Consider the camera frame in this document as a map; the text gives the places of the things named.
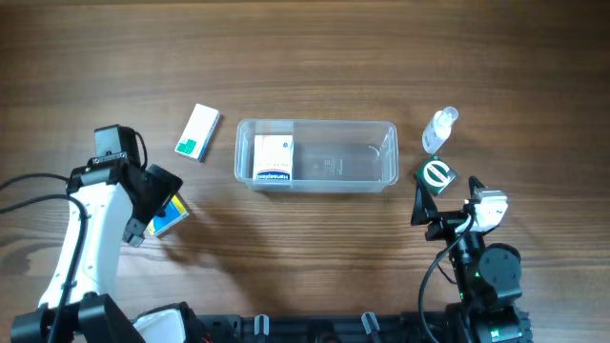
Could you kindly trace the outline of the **blue yellow cough drops bag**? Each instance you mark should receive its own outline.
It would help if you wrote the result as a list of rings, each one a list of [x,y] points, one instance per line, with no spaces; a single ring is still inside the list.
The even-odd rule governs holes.
[[[147,231],[151,236],[161,236],[175,224],[184,220],[190,215],[188,207],[182,198],[174,195],[163,211],[163,215],[156,215],[147,226]]]

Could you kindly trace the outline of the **clear plastic container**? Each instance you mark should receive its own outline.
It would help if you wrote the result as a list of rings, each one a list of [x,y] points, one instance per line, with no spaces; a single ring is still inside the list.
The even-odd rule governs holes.
[[[292,180],[253,179],[254,137],[291,135]],[[234,176],[257,192],[378,193],[398,180],[397,128],[391,122],[244,119],[237,126]]]

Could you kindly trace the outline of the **white Hansaplast plaster box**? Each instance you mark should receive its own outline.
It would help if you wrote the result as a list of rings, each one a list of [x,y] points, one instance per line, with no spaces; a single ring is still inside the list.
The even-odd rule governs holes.
[[[254,137],[253,179],[292,180],[294,139],[291,135],[256,135]]]

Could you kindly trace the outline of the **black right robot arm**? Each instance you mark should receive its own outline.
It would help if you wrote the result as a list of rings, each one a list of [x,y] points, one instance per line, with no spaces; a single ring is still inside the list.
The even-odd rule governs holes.
[[[507,244],[487,245],[484,236],[499,227],[508,210],[508,198],[469,178],[470,197],[461,209],[442,212],[426,183],[416,182],[411,224],[425,225],[428,241],[446,247],[423,276],[417,296],[417,312],[423,338],[429,342],[529,342],[533,335],[528,314],[516,306],[522,296],[521,256]],[[448,258],[455,275],[460,301],[445,307],[436,325],[424,311],[425,291],[432,272]],[[439,328],[436,336],[433,329]]]

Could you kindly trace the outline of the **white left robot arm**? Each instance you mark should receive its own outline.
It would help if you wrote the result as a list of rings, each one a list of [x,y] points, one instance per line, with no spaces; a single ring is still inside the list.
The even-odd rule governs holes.
[[[140,342],[112,299],[122,244],[138,247],[182,180],[148,162],[142,135],[112,125],[95,130],[96,154],[65,178],[58,199],[70,204],[62,251],[37,309],[17,316],[13,342]]]

